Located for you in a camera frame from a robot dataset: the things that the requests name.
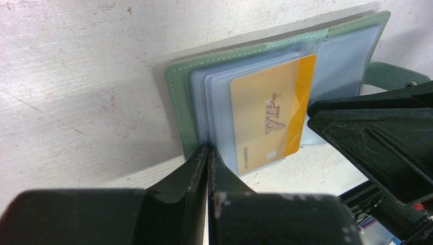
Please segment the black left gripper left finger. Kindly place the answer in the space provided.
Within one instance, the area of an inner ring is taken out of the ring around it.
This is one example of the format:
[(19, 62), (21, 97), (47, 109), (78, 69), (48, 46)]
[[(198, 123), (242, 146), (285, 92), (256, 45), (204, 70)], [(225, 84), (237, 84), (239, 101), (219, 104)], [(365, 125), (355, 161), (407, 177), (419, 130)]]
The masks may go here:
[(147, 189), (36, 189), (1, 217), (1, 244), (202, 244), (208, 147)]

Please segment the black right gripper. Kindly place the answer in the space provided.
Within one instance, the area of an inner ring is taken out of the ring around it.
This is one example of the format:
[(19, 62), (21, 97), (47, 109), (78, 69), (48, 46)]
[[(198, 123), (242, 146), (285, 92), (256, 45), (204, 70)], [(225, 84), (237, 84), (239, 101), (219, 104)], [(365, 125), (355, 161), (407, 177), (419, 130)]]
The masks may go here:
[(308, 127), (377, 186), (339, 196), (357, 225), (371, 217), (403, 244), (432, 244), (432, 219), (417, 204), (432, 198), (432, 82), (317, 101), (307, 114)]

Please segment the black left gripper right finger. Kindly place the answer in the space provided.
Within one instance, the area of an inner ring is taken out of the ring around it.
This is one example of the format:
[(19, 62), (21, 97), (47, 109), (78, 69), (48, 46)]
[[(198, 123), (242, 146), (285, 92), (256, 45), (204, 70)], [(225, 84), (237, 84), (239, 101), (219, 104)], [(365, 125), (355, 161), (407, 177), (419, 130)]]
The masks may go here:
[(362, 244), (351, 211), (328, 194), (256, 193), (208, 154), (210, 244)]

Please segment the green leather card holder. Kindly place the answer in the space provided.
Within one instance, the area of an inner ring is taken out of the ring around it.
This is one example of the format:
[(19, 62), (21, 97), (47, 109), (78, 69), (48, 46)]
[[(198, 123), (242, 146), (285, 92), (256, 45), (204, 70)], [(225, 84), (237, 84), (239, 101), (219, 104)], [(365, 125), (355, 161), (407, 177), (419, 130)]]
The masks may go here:
[(430, 81), (371, 60), (388, 11), (324, 24), (170, 64), (164, 71), (184, 158), (217, 148), (244, 175), (324, 140), (307, 126), (316, 101), (392, 91)]

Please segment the gold VIP card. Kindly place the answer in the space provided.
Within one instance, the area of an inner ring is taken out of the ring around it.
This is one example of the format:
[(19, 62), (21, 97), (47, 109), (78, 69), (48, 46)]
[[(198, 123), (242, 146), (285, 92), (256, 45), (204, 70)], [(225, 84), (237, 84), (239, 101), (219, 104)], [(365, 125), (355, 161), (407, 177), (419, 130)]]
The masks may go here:
[(298, 151), (316, 59), (304, 56), (231, 82), (240, 175)]

